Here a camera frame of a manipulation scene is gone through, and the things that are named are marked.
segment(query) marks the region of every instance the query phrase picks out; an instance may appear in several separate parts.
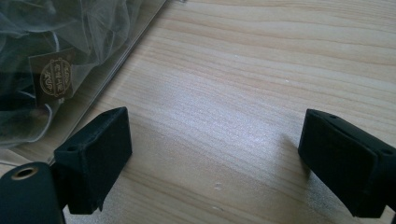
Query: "black object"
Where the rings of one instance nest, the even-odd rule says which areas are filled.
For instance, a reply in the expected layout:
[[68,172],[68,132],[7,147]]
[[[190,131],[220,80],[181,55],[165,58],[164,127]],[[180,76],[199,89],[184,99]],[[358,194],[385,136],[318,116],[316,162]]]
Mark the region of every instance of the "black object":
[[354,217],[396,211],[396,149],[334,115],[308,109],[299,154]]
[[0,179],[1,223],[64,223],[67,204],[72,214],[102,210],[132,155],[127,109],[99,115],[54,154],[51,166],[28,163]]

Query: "sticker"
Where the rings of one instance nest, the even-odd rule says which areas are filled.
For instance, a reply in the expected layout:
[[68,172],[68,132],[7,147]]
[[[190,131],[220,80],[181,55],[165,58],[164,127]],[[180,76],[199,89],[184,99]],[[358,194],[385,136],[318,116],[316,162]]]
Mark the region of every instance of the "sticker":
[[73,49],[65,49],[29,57],[37,105],[72,97],[72,62],[75,54]]

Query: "wooden table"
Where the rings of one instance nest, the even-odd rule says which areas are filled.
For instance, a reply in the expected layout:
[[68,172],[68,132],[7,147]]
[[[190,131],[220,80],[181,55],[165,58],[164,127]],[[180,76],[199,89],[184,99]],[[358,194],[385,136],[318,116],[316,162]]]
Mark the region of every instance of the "wooden table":
[[297,146],[315,108],[396,147],[396,2],[172,1],[80,126],[118,106],[134,155],[104,212],[68,223],[388,224],[352,217]]

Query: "hole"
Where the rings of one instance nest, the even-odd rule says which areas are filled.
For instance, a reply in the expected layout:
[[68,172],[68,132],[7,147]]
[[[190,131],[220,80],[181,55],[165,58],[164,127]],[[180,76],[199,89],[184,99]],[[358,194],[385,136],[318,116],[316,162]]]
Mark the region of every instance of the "hole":
[[37,167],[27,167],[24,169],[19,170],[17,173],[15,173],[11,178],[13,180],[23,180],[31,177],[32,175],[35,175],[38,171]]
[[392,155],[393,152],[390,149],[387,148],[382,148],[381,151],[385,154],[385,155]]
[[73,151],[77,151],[78,150],[78,147],[68,147],[67,148],[67,151],[69,151],[69,152],[73,152]]

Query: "black plastic part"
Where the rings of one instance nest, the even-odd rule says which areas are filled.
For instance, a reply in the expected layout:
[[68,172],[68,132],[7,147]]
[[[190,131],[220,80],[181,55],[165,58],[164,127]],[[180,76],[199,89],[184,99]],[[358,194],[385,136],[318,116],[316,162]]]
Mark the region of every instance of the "black plastic part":
[[28,163],[2,176],[0,223],[64,223],[50,167],[46,163]]
[[60,206],[72,214],[102,209],[125,163],[132,155],[126,107],[109,110],[73,135],[55,152],[51,169]]
[[396,209],[396,149],[334,115],[308,109],[299,154],[354,217]]

